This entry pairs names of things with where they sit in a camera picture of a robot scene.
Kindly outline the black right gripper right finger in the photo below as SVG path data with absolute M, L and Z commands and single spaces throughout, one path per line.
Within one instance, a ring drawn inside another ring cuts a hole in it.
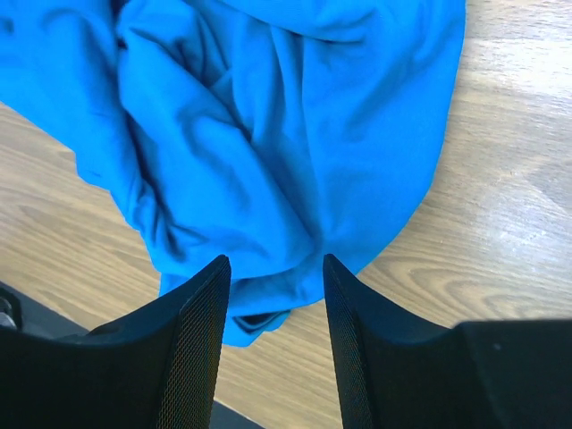
M 347 428 L 568 428 L 568 319 L 446 328 L 324 258 L 324 296 Z

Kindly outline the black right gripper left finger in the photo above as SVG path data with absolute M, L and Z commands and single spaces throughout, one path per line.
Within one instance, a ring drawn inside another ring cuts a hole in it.
M 2 427 L 208 427 L 230 282 L 218 256 L 84 335 L 50 340 L 1 325 Z

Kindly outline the blue t shirt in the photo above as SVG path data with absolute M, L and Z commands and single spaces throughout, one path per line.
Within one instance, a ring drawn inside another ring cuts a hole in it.
M 231 260 L 246 347 L 423 201 L 465 23 L 462 1 L 4 1 L 1 99 L 111 194 L 161 292 Z

